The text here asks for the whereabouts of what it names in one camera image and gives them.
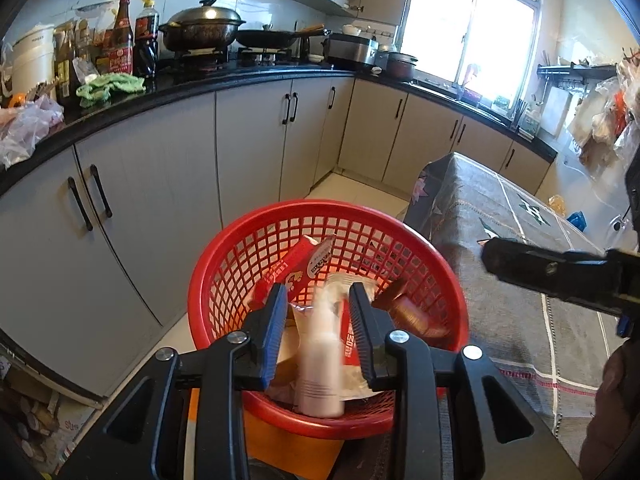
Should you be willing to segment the person's right hand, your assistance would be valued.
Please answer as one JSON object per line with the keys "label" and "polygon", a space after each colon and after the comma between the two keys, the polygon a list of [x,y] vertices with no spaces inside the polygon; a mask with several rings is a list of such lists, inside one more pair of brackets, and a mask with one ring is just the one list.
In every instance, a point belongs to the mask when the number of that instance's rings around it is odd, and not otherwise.
{"label": "person's right hand", "polygon": [[625,406],[622,385],[629,386],[631,376],[639,376],[631,371],[633,366],[639,366],[638,340],[626,340],[603,367],[593,419],[579,454],[578,467],[584,479],[597,478],[630,434],[634,418]]}

